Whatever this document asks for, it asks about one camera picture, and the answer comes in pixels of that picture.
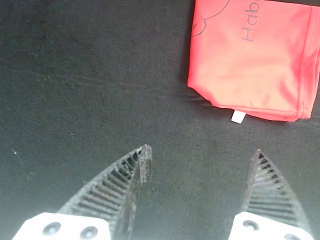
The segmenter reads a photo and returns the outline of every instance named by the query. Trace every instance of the red cloth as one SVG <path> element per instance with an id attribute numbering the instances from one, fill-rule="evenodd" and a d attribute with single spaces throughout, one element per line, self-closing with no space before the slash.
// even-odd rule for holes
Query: red cloth
<path id="1" fill-rule="evenodd" d="M 319 72 L 320 8 L 269 0 L 196 0 L 188 86 L 212 105 L 308 119 Z"/>

